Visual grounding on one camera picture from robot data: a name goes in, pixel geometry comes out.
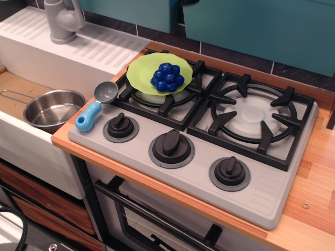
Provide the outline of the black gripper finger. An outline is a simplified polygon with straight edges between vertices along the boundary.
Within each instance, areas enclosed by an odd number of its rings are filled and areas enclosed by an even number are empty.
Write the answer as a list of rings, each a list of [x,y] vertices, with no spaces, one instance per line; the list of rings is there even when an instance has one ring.
[[[193,5],[198,3],[199,0],[182,0],[182,5]]]

